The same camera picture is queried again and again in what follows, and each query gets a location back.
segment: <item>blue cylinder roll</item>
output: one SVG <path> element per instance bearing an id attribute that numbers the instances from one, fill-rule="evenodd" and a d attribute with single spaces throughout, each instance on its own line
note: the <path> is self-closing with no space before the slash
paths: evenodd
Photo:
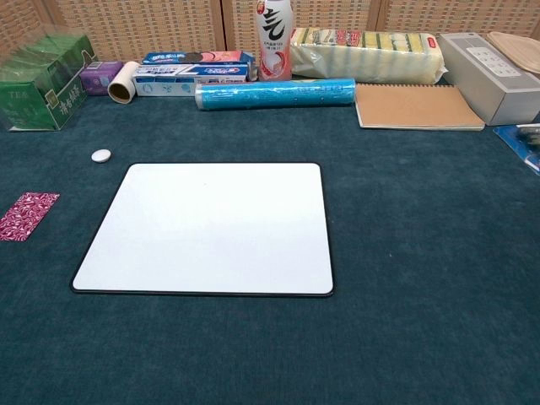
<path id="1" fill-rule="evenodd" d="M 198 84 L 195 101 L 200 110 L 342 105 L 354 102 L 355 85 L 353 78 Z"/>

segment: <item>white board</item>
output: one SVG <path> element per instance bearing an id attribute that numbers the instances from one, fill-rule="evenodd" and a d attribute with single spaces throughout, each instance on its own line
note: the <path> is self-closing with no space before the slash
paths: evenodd
<path id="1" fill-rule="evenodd" d="M 329 295 L 312 163 L 132 165 L 73 277 L 75 292 Z"/>

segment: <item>brown notebook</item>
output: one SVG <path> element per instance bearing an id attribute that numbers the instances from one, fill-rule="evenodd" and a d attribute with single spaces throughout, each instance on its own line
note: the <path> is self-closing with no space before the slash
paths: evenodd
<path id="1" fill-rule="evenodd" d="M 362 128 L 480 131 L 484 123 L 454 86 L 357 84 Z"/>

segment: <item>white pink bottle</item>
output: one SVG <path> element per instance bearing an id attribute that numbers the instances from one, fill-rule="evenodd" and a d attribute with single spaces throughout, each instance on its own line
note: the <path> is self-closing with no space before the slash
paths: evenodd
<path id="1" fill-rule="evenodd" d="M 261 43 L 259 79 L 290 80 L 290 36 L 293 32 L 293 9 L 290 0 L 258 0 L 256 23 Z"/>

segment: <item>card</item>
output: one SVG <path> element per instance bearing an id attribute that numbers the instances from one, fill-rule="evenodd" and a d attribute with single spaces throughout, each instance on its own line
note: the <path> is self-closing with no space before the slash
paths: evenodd
<path id="1" fill-rule="evenodd" d="M 59 197 L 51 192 L 24 193 L 0 219 L 0 241 L 27 240 Z"/>

